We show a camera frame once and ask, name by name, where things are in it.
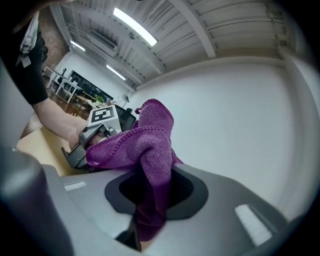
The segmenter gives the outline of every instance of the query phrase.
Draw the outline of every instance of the brick wall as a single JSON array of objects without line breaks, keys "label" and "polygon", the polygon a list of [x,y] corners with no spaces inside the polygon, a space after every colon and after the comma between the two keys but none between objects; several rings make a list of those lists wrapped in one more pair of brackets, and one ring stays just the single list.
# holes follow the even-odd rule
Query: brick wall
[{"label": "brick wall", "polygon": [[49,49],[42,69],[46,66],[51,68],[53,64],[55,67],[68,52],[68,46],[56,25],[49,7],[40,11],[39,27],[45,41],[45,46]]}]

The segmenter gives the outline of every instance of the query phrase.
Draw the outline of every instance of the person's arm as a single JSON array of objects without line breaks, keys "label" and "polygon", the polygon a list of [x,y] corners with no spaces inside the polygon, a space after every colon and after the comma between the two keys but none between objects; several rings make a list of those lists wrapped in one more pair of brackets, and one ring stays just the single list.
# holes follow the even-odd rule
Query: person's arm
[{"label": "person's arm", "polygon": [[[64,112],[49,98],[33,105],[33,109],[43,126],[67,140],[71,149],[79,143],[79,134],[87,126],[87,121]],[[94,145],[103,138],[103,134],[96,135],[89,144]]]}]

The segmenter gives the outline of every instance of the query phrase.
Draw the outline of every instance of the black hole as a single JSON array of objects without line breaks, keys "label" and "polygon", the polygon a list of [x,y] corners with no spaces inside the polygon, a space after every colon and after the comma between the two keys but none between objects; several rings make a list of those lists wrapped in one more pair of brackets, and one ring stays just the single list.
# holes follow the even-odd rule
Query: black hole
[{"label": "black hole", "polygon": [[[135,205],[139,205],[143,201],[145,184],[147,183],[143,170],[137,171],[133,176],[124,180],[119,185],[119,190],[127,199]],[[171,188],[170,188],[170,203],[169,208],[186,200],[194,191],[193,183],[171,170]]]}]

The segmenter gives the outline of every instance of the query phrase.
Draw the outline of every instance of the ceiling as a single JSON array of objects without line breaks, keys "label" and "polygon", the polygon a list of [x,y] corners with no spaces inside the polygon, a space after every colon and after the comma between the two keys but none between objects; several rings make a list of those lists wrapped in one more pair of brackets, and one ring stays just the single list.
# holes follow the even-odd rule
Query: ceiling
[{"label": "ceiling", "polygon": [[[115,7],[141,24],[157,43],[151,47],[115,17]],[[132,88],[211,58],[277,58],[277,45],[288,44],[283,15],[272,1],[77,0],[55,4],[51,11],[69,44],[73,40],[85,47],[88,57],[104,67],[109,64]],[[88,40],[90,30],[118,46],[114,57]]]}]

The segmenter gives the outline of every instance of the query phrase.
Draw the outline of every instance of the black sleeve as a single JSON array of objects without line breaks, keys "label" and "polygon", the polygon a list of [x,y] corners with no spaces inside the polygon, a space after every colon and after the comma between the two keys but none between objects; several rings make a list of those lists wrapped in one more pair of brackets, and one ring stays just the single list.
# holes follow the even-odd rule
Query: black sleeve
[{"label": "black sleeve", "polygon": [[29,53],[31,64],[23,67],[17,60],[20,54],[20,44],[24,36],[24,31],[11,37],[8,41],[6,52],[3,54],[3,61],[6,65],[12,80],[18,87],[21,94],[30,105],[35,105],[48,98],[45,84],[42,78],[41,66],[46,56],[45,41],[38,29],[34,48]]}]

